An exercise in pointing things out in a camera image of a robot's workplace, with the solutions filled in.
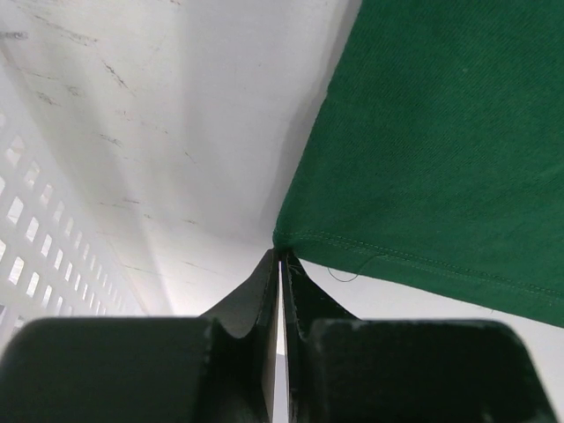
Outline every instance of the white plastic bin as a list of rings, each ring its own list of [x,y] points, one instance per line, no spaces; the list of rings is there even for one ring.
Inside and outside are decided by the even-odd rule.
[[[0,351],[48,315],[142,315],[0,67]]]

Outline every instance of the rectangular hole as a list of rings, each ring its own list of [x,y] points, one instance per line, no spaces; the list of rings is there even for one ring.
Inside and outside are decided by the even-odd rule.
[[[63,216],[63,212],[64,212],[64,203],[62,201],[59,201],[55,213],[53,213],[53,219],[55,220],[55,222],[59,223],[59,221],[61,220],[61,216]]]
[[[64,235],[69,238],[71,236],[72,226],[74,225],[74,219],[70,218],[67,222],[67,226],[64,228]]]
[[[51,287],[51,285],[47,285],[47,288],[45,288],[45,294],[43,295],[43,300],[41,301],[41,306],[43,308],[47,308],[47,305],[49,303],[49,298],[51,298],[52,292],[53,292],[53,288]]]
[[[82,241],[82,232],[78,231],[77,239],[74,241],[74,248],[78,249],[80,247],[80,242]]]
[[[35,239],[35,235],[37,234],[37,230],[39,229],[39,221],[33,217],[31,222],[29,222],[29,226],[27,227],[26,238],[33,242]]]
[[[41,194],[41,197],[39,198],[40,203],[43,204],[44,207],[47,207],[47,205],[49,204],[49,200],[53,196],[53,191],[54,191],[53,185],[51,185],[50,183],[45,185],[45,189],[43,190],[43,193]]]
[[[2,320],[4,319],[5,314],[6,314],[6,306],[4,304],[0,304],[0,325],[2,325]]]
[[[61,251],[61,249],[59,249],[56,252],[56,259],[55,259],[55,263],[53,264],[57,270],[59,270],[59,267],[61,267],[62,260],[63,260],[63,252]]]
[[[6,244],[4,244],[4,241],[0,240],[0,261],[2,261],[2,257],[4,257],[5,250],[6,250]]]
[[[27,169],[26,176],[24,176],[24,183],[29,188],[33,188],[35,185],[35,181],[37,181],[37,176],[39,176],[40,171],[39,165],[35,161],[32,161],[29,169]]]
[[[51,243],[53,242],[53,238],[51,238],[51,235],[47,234],[45,236],[45,241],[43,242],[43,247],[41,247],[41,253],[47,257],[47,254],[49,254],[49,250],[51,249]]]
[[[17,285],[19,281],[19,277],[21,276],[21,272],[24,270],[24,261],[21,257],[16,257],[14,261],[14,265],[11,267],[10,276],[8,280],[12,282],[12,284]]]
[[[80,273],[77,275],[77,280],[74,283],[74,290],[78,292],[78,286],[80,285]]]
[[[26,146],[24,145],[24,140],[21,139],[20,136],[14,138],[11,142],[10,148],[6,150],[4,154],[6,159],[11,163],[12,166],[17,166],[19,159],[21,159],[22,154],[26,150]]]
[[[59,299],[56,301],[56,307],[55,307],[55,314],[56,315],[61,314],[61,307],[62,306],[63,306],[63,297],[59,297]]]
[[[39,283],[39,275],[36,272],[34,272],[31,280],[29,281],[29,285],[27,286],[26,294],[28,297],[33,298],[38,283]]]
[[[26,320],[19,315],[18,319],[14,323],[14,329],[11,331],[11,335],[14,337],[21,330],[21,328],[26,324]]]
[[[71,280],[71,272],[72,272],[72,263],[69,263],[69,265],[67,266],[67,271],[64,274],[64,278],[67,280],[67,282]]]
[[[24,204],[21,202],[19,197],[15,197],[14,201],[11,203],[10,210],[8,211],[8,220],[11,221],[14,225],[18,223],[19,216],[21,212],[24,210]]]

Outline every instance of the green cloth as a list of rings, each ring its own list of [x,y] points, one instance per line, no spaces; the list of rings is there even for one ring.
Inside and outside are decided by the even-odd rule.
[[[564,2],[365,1],[274,243],[564,326]]]

